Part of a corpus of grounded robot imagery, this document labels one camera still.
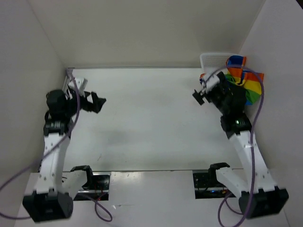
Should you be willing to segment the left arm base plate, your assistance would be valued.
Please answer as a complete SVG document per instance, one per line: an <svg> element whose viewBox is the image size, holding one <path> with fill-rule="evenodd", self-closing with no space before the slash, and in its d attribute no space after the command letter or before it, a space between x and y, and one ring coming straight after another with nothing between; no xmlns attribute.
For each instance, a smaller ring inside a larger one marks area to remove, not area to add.
<svg viewBox="0 0 303 227"><path fill-rule="evenodd" d="M89 201L86 195L94 200L107 201L109 198L110 172L93 172L92 183L82 187L74 198L74 201Z"/></svg>

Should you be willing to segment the aluminium table edge rail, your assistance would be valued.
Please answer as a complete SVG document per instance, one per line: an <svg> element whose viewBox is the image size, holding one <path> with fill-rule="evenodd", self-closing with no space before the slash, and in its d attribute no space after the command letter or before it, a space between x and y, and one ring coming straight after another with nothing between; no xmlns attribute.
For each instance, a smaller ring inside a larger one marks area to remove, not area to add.
<svg viewBox="0 0 303 227"><path fill-rule="evenodd" d="M65 69L65 79L64 79L64 83L63 83L63 87L62 87L63 91L66 91L68 88L68 84L71 81L70 75L72 74L73 70L74 70L74 68Z"/></svg>

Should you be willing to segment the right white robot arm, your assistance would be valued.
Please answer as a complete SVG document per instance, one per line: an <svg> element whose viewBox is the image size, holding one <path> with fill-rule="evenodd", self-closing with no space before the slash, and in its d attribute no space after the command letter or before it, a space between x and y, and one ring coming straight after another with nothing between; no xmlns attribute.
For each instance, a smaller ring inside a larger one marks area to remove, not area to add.
<svg viewBox="0 0 303 227"><path fill-rule="evenodd" d="M234 146L247 179L242 180L229 164L215 163L208 169L207 186L227 187L247 219L278 214L289 194L278 187L260 153L253 126L244 112L245 89L230 82L221 71L213 75L203 73L199 80L202 89L194 91L193 97L200 105L207 101L221 112L222 130Z"/></svg>

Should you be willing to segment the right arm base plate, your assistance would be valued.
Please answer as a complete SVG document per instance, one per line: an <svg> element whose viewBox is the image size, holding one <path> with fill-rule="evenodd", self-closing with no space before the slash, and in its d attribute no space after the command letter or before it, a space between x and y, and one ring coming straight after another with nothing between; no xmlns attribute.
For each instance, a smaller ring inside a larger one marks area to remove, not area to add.
<svg viewBox="0 0 303 227"><path fill-rule="evenodd" d="M208 170L195 170L192 175L196 199L224 198L229 191L227 187L219 182L209 182Z"/></svg>

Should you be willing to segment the rainbow striped shorts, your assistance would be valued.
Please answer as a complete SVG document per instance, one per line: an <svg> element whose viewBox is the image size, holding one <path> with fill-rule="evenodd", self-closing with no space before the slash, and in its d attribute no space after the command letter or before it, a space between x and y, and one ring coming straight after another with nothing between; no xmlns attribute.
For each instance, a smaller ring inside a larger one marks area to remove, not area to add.
<svg viewBox="0 0 303 227"><path fill-rule="evenodd" d="M246 90L245 105L253 105L259 100L264 100L264 74L247 68L246 60L247 57L245 56L233 55L228 58L225 66L209 73L212 76L223 72L228 81Z"/></svg>

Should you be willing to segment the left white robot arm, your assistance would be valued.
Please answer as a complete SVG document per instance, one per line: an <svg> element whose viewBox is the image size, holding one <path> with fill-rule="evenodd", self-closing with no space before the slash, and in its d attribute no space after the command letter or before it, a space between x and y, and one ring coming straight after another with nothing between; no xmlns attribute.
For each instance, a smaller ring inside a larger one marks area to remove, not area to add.
<svg viewBox="0 0 303 227"><path fill-rule="evenodd" d="M22 201L35 223L70 218L78 191L91 188L95 182L89 165L73 167L67 177L63 176L63 166L71 140L72 117L80 110L99 113L107 100L95 92L77 94L72 88L68 91L70 96L59 89L46 95L45 157L33 192Z"/></svg>

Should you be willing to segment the white plastic basket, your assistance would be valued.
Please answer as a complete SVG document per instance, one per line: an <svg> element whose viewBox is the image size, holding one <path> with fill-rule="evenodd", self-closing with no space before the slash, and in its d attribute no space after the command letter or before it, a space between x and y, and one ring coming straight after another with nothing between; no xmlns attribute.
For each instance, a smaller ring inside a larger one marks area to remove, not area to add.
<svg viewBox="0 0 303 227"><path fill-rule="evenodd" d="M228 58L233 55L237 54L232 52L205 52L200 54L202 72L213 72L215 69L225 66Z"/></svg>

